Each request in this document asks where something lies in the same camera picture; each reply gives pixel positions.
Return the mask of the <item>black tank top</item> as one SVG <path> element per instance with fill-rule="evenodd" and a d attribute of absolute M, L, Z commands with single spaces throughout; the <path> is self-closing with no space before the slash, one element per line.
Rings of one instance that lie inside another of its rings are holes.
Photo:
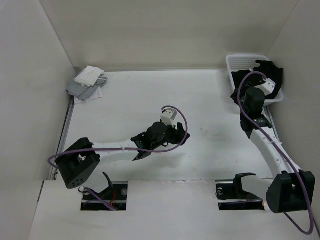
<path fill-rule="evenodd" d="M 254 70 L 256 72 L 264 73 L 266 77 L 270 78 L 273 82 L 275 82 L 275 89 L 274 91 L 266 95 L 266 100 L 273 100 L 279 93 L 282 84 L 283 84 L 283 77 L 284 77 L 284 69 L 278 68 L 274 65 L 272 61 L 266 60 L 256 60 L 258 67 L 255 67 Z"/>

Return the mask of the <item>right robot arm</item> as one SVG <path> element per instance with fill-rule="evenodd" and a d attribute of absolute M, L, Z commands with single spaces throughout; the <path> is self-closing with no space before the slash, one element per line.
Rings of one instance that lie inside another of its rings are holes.
<path fill-rule="evenodd" d="M 295 164 L 277 140 L 272 124 L 263 115 L 264 92 L 257 87 L 246 87 L 239 102 L 243 109 L 240 126 L 266 161 L 273 182 L 239 180 L 232 185 L 233 194 L 238 198 L 248 193 L 262 197 L 275 214 L 308 210 L 307 201 L 313 199 L 316 178 Z"/>

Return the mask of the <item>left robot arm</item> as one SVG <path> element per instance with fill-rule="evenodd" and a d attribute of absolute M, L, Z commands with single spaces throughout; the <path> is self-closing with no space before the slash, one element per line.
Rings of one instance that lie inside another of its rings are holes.
<path fill-rule="evenodd" d="M 87 137 L 80 138 L 55 162 L 67 189 L 82 186 L 105 200 L 112 195 L 112 182 L 105 171 L 97 170 L 98 165 L 142 160 L 159 147 L 182 146 L 189 137 L 182 123 L 166 125 L 158 121 L 145 132 L 122 142 L 94 146 Z"/>

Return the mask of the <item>white bottom folded tank top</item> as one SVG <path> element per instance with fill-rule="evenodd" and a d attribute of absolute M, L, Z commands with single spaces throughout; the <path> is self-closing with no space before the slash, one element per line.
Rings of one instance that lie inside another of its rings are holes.
<path fill-rule="evenodd" d="M 77 104 L 86 104 L 88 102 L 92 102 L 92 101 L 96 101 L 100 98 L 102 98 L 102 91 L 101 88 L 98 87 L 97 90 L 92 94 L 92 96 L 90 98 L 88 98 L 87 100 L 80 100 L 78 98 L 76 98 L 75 96 L 73 97 L 74 103 Z"/>

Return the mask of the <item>white folded tank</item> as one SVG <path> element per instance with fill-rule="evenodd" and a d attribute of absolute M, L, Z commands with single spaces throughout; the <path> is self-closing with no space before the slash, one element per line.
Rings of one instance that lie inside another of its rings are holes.
<path fill-rule="evenodd" d="M 78 98 L 76 98 L 75 96 L 73 97 L 74 103 L 77 104 L 86 104 L 88 102 L 92 102 L 92 101 L 96 101 L 100 98 L 102 98 L 102 91 L 101 88 L 98 87 L 97 90 L 92 94 L 92 96 L 90 98 L 88 98 L 87 100 L 80 100 Z"/>
<path fill-rule="evenodd" d="M 74 79 L 74 81 L 82 86 L 92 87 L 104 71 L 98 67 L 87 66 Z"/>

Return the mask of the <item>grey folded tank top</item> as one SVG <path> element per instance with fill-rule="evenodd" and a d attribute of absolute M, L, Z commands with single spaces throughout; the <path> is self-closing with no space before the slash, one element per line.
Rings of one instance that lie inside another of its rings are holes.
<path fill-rule="evenodd" d="M 94 95 L 95 91 L 98 88 L 102 88 L 107 84 L 108 78 L 103 74 L 97 79 L 93 86 L 82 86 L 80 83 L 75 82 L 72 80 L 66 87 L 66 92 L 76 97 L 81 101 L 87 101 L 91 96 Z"/>

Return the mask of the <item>black garment in basket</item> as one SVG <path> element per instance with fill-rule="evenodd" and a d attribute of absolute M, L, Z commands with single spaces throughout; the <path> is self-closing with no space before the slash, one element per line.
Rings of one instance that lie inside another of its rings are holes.
<path fill-rule="evenodd" d="M 245 78 L 246 75 L 248 75 L 251 71 L 250 70 L 240 70 L 240 71 L 234 71 L 232 72 L 232 78 L 235 85 L 235 88 L 237 89 L 240 86 L 240 83 Z M 258 74 L 250 75 L 245 83 L 243 84 L 243 87 L 246 85 L 250 86 L 258 86 L 261 84 L 262 76 Z"/>

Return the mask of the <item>white plastic laundry basket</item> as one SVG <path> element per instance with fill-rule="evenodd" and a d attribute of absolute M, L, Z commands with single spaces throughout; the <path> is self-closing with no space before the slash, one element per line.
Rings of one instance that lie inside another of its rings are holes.
<path fill-rule="evenodd" d="M 232 54 L 228 55 L 226 58 L 227 71 L 229 75 L 229 82 L 231 85 L 231 93 L 234 92 L 235 84 L 232 77 L 232 72 L 238 72 L 242 70 L 254 71 L 254 68 L 259 67 L 260 64 L 256 63 L 256 60 L 270 61 L 266 56 L 259 54 Z M 279 103 L 283 101 L 284 94 L 282 88 L 274 99 L 266 99 L 265 106 L 271 105 L 273 103 Z"/>

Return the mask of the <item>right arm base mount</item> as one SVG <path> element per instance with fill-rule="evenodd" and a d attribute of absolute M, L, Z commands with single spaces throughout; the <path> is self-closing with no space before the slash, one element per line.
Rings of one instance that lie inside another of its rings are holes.
<path fill-rule="evenodd" d="M 217 181 L 215 196 L 220 211 L 264 211 L 264 201 L 258 196 L 236 191 L 232 181 Z"/>

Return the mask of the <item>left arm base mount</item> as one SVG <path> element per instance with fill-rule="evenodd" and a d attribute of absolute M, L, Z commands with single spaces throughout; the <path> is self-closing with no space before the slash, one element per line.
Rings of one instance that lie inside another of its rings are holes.
<path fill-rule="evenodd" d="M 128 182 L 113 182 L 113 186 L 113 190 L 107 196 L 101 196 L 100 198 L 112 205 L 116 211 L 126 211 Z M 85 191 L 83 187 L 79 187 L 78 192 L 82 194 L 81 211 L 111 211 L 89 192 Z"/>

